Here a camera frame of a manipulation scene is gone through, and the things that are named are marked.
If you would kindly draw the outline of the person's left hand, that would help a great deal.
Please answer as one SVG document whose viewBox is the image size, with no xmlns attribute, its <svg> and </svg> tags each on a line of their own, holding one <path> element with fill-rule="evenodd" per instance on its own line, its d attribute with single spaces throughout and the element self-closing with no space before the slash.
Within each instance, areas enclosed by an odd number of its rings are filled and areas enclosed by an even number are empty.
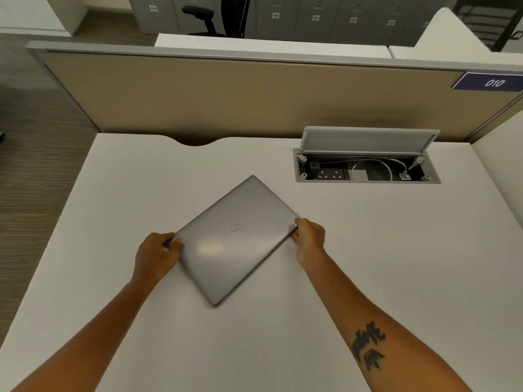
<svg viewBox="0 0 523 392">
<path fill-rule="evenodd" d="M 153 232 L 145 238 L 135 255 L 131 285 L 150 292 L 173 269 L 178 261 L 168 261 L 165 242 L 174 235 Z"/>
</svg>

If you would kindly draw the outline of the person's right hand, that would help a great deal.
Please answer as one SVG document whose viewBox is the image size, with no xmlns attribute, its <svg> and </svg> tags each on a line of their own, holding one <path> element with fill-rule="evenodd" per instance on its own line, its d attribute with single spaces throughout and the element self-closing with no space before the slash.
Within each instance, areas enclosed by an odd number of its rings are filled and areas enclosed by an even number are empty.
<svg viewBox="0 0 523 392">
<path fill-rule="evenodd" d="M 297 229 L 295 227 L 291 238 L 297 244 L 296 258 L 301 266 L 306 266 L 326 256 L 325 229 L 321 225 L 309 220 L 309 228 Z"/>
</svg>

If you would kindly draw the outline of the silver laptop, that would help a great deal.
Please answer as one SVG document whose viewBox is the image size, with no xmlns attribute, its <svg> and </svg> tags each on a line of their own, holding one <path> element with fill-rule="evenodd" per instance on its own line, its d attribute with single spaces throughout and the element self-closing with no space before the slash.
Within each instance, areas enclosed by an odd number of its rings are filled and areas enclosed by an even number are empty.
<svg viewBox="0 0 523 392">
<path fill-rule="evenodd" d="M 298 214 L 249 176 L 164 243 L 182 239 L 179 263 L 206 301 L 219 306 L 296 229 Z"/>
</svg>

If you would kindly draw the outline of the person's left forearm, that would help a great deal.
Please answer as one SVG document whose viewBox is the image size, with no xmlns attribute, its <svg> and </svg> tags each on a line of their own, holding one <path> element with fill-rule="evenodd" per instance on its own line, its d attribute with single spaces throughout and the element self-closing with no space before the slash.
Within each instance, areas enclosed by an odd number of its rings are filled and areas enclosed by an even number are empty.
<svg viewBox="0 0 523 392">
<path fill-rule="evenodd" d="M 95 392 L 157 282 L 132 278 L 75 336 L 11 392 Z"/>
</svg>

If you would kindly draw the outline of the person's right forearm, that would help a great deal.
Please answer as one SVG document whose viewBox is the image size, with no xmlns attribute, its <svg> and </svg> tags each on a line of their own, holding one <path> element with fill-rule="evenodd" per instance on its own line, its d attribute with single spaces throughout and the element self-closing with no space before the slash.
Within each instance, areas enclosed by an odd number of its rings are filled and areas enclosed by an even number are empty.
<svg viewBox="0 0 523 392">
<path fill-rule="evenodd" d="M 432 349 L 372 303 L 322 248 L 297 259 L 371 392 L 472 392 Z"/>
</svg>

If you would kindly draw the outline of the black power socket strip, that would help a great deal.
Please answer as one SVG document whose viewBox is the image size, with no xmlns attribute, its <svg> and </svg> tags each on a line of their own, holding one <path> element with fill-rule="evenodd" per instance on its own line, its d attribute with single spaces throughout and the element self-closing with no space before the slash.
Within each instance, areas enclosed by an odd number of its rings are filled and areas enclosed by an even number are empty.
<svg viewBox="0 0 523 392">
<path fill-rule="evenodd" d="M 391 181 L 389 170 L 384 168 L 383 165 L 377 165 L 377 168 L 374 168 L 374 166 L 374 164 L 359 164 L 355 169 L 365 169 L 368 173 L 369 182 Z M 307 173 L 306 180 L 353 182 L 350 175 L 351 170 L 351 168 L 312 169 Z"/>
</svg>

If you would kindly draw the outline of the beige desk divider panel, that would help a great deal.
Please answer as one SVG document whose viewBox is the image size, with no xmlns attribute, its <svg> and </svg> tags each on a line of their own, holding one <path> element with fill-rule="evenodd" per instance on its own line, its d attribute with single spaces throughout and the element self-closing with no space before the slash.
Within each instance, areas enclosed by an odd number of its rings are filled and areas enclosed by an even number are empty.
<svg viewBox="0 0 523 392">
<path fill-rule="evenodd" d="M 306 126 L 440 130 L 473 143 L 523 112 L 523 91 L 452 90 L 522 65 L 30 41 L 100 133 L 298 138 Z"/>
</svg>

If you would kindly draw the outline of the row of grey lockers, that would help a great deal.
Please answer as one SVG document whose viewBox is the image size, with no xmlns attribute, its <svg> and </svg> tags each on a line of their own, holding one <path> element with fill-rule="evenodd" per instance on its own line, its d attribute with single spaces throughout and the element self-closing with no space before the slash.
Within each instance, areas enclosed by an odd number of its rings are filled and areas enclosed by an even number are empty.
<svg viewBox="0 0 523 392">
<path fill-rule="evenodd" d="M 214 11 L 226 38 L 356 45 L 413 46 L 441 8 L 456 0 L 129 0 L 140 30 L 205 32 L 185 5 Z"/>
</svg>

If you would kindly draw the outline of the black office chair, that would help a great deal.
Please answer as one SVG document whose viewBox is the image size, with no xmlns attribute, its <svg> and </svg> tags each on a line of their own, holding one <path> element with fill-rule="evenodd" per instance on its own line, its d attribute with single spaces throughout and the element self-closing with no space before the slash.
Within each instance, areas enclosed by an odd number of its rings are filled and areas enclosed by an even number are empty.
<svg viewBox="0 0 523 392">
<path fill-rule="evenodd" d="M 205 32 L 195 32 L 195 33 L 189 33 L 189 35 L 192 36 L 205 36 L 205 37 L 215 37 L 215 38 L 225 38 L 226 35 L 217 32 L 214 24 L 213 24 L 213 17 L 214 17 L 214 11 L 208 8 L 199 7 L 196 5 L 185 5 L 182 7 L 181 11 L 184 14 L 191 15 L 195 17 L 196 19 L 199 19 L 204 22 L 206 26 Z"/>
</svg>

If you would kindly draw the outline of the navy desk number sign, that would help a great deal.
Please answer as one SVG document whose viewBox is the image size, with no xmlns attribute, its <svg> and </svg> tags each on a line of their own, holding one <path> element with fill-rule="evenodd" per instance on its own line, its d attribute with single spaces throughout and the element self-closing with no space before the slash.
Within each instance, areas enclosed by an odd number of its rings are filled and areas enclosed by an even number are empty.
<svg viewBox="0 0 523 392">
<path fill-rule="evenodd" d="M 452 90 L 521 92 L 523 73 L 465 72 L 451 86 Z"/>
</svg>

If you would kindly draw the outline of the black mesh chair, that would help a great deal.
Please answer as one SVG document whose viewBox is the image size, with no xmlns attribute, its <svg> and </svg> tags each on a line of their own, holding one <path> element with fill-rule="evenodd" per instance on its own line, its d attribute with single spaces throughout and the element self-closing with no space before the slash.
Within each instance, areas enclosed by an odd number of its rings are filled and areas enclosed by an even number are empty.
<svg viewBox="0 0 523 392">
<path fill-rule="evenodd" d="M 456 0 L 452 11 L 490 51 L 523 53 L 523 0 Z"/>
</svg>

